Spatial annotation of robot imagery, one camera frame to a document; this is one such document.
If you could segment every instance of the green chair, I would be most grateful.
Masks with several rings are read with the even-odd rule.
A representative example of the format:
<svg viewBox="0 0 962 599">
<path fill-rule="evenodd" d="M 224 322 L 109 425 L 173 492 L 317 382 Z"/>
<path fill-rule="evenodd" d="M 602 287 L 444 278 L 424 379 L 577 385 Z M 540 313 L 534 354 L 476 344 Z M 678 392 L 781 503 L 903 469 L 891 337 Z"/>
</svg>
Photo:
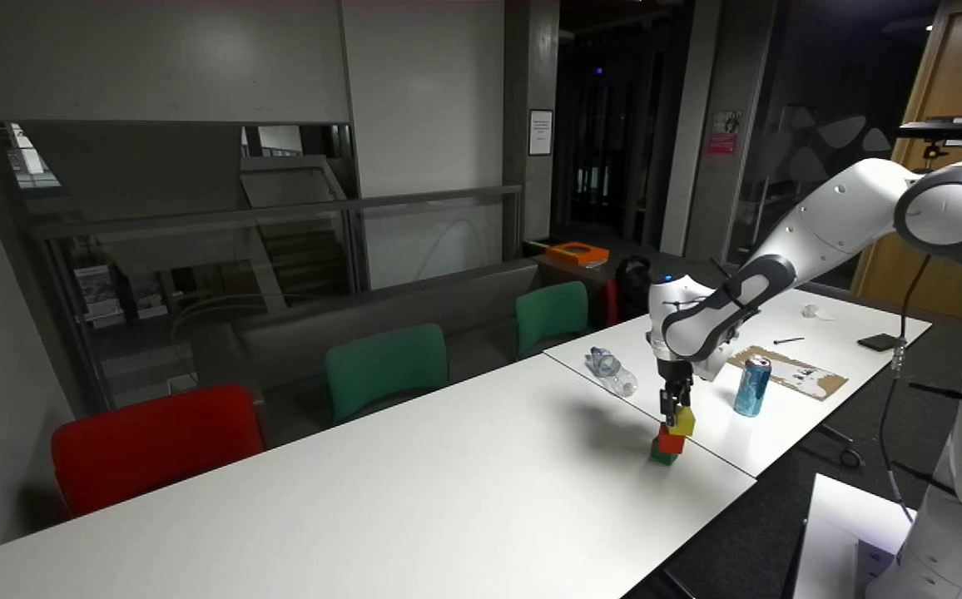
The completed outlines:
<svg viewBox="0 0 962 599">
<path fill-rule="evenodd" d="M 590 300 L 579 281 L 515 296 L 519 356 L 585 334 Z"/>
<path fill-rule="evenodd" d="M 326 354 L 337 423 L 449 382 L 444 327 L 389 331 Z"/>
</svg>

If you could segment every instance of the desk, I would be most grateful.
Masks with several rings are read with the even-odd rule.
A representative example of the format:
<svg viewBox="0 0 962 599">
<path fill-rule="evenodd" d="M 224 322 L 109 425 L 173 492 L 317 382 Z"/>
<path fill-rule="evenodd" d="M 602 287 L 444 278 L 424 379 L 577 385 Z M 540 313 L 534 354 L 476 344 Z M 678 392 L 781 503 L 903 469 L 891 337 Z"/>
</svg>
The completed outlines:
<svg viewBox="0 0 962 599">
<path fill-rule="evenodd" d="M 910 344 L 916 344 L 930 322 L 910 319 Z M 658 389 L 656 361 L 647 344 L 650 319 L 630 319 L 591 337 L 579 337 L 572 344 L 546 350 L 556 362 L 577 370 L 590 382 L 597 382 L 581 356 L 590 347 L 606 347 L 620 356 L 625 370 L 635 372 L 639 385 L 630 404 L 658 421 Z M 714 455 L 729 461 L 748 478 L 764 472 L 781 453 L 788 453 L 809 429 L 815 429 L 829 414 L 837 414 L 852 392 L 858 392 L 873 375 L 878 375 L 888 362 L 888 354 L 861 350 L 854 339 L 873 334 L 899 334 L 899 316 L 788 290 L 763 307 L 752 316 L 738 339 L 743 347 L 764 347 L 771 354 L 807 361 L 847 375 L 847 385 L 829 400 L 812 400 L 779 382 L 770 385 L 764 407 L 757 421 L 744 421 L 732 409 L 743 370 L 727 368 L 711 382 L 693 385 L 696 432 L 693 439 Z M 771 347 L 771 339 L 802 337 L 788 347 Z"/>
<path fill-rule="evenodd" d="M 869 542 L 894 555 L 910 535 L 903 507 L 815 478 L 807 546 L 791 595 L 847 599 L 854 592 L 854 546 Z"/>
<path fill-rule="evenodd" d="M 621 595 L 752 479 L 546 356 L 0 546 L 0 599 Z"/>
</svg>

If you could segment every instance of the floor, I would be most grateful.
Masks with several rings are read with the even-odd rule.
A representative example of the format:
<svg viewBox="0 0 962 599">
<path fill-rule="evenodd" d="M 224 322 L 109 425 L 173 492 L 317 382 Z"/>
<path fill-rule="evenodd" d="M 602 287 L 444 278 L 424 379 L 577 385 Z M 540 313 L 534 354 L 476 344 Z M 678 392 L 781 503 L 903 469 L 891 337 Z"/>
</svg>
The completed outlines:
<svg viewBox="0 0 962 599">
<path fill-rule="evenodd" d="M 852 484 L 876 495 L 888 495 L 888 479 L 878 453 L 878 423 L 888 397 L 888 370 L 876 375 L 852 404 L 847 404 L 829 423 L 854 439 L 861 469 L 838 463 L 841 446 L 824 435 L 807 435 L 788 455 L 781 455 L 757 489 L 748 489 L 729 514 L 702 531 L 661 573 L 678 578 L 688 592 L 667 583 L 661 573 L 650 575 L 630 599 L 779 599 L 791 592 L 795 550 L 802 542 L 802 520 L 809 514 L 812 478 Z M 962 382 L 962 319 L 939 319 L 910 350 L 903 379 L 959 385 Z M 884 423 L 884 444 L 891 461 L 916 469 L 932 469 L 941 439 L 953 425 L 955 404 L 935 400 L 899 385 Z M 918 507 L 921 484 L 899 478 L 910 507 Z"/>
</svg>

